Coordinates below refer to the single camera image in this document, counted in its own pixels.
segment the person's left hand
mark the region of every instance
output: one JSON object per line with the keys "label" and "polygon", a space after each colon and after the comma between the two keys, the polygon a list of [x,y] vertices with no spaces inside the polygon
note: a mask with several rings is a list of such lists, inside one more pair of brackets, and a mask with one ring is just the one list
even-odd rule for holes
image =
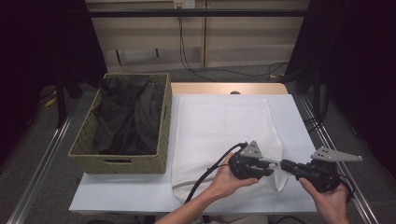
{"label": "person's left hand", "polygon": [[205,191],[210,191],[217,199],[225,198],[233,194],[241,187],[247,187],[259,182],[257,178],[238,179],[236,178],[228,166],[228,160],[233,153],[230,153],[216,173],[215,179]]}

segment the table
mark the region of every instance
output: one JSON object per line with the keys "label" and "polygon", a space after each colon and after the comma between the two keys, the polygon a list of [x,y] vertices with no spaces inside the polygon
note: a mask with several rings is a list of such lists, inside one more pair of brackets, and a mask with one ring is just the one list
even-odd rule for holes
{"label": "table", "polygon": [[[297,107],[282,84],[172,83],[172,89],[172,114],[177,110],[177,96],[181,93],[229,94],[231,91],[239,91],[243,94],[255,94],[255,97],[265,97],[270,103],[277,102],[273,104],[272,113],[274,121],[279,125],[276,127],[285,148],[285,159],[294,158],[299,162],[307,162],[310,160],[309,155],[315,151]],[[170,184],[174,147],[172,130],[175,125],[176,122],[172,119],[167,170],[164,175],[84,174],[69,210],[81,214],[111,212],[148,215],[168,213],[180,207],[182,203],[173,195]],[[316,208],[310,196],[293,177],[281,192],[274,195],[249,200],[238,206],[209,206],[204,211],[210,215],[299,212],[316,212]]]}

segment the person's right hand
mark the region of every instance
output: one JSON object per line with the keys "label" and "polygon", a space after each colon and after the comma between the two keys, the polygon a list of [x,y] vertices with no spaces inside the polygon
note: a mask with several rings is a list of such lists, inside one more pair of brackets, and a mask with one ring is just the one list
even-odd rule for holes
{"label": "person's right hand", "polygon": [[340,184],[333,192],[319,193],[307,179],[301,177],[299,182],[311,195],[315,207],[326,223],[349,223],[347,219],[347,187]]}

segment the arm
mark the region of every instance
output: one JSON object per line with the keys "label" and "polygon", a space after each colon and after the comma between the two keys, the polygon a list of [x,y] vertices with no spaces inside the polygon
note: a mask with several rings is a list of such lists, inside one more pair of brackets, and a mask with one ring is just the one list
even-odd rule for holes
{"label": "arm", "polygon": [[305,178],[299,182],[315,202],[320,216],[328,224],[347,224],[347,188],[340,184],[333,192],[319,193]]}
{"label": "arm", "polygon": [[218,199],[225,198],[233,194],[241,187],[250,186],[259,182],[256,178],[240,180],[233,176],[228,167],[228,160],[233,153],[230,153],[222,162],[224,166],[220,166],[216,177],[210,186],[200,195],[192,199],[188,203],[182,205],[177,210],[161,218],[156,223],[192,223],[204,210]]}

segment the white cloth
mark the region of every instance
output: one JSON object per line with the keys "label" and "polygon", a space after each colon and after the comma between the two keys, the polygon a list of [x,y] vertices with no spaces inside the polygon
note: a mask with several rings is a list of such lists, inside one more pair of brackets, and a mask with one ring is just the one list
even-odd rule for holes
{"label": "white cloth", "polygon": [[[256,140],[263,159],[281,161],[283,147],[273,123],[269,103],[262,99],[243,99],[240,95],[186,95],[180,97],[177,114],[172,187],[182,202],[198,178],[230,147]],[[195,191],[206,189],[216,171]],[[239,189],[223,199],[227,203],[265,196],[281,191],[288,176],[276,167],[259,184]]]}

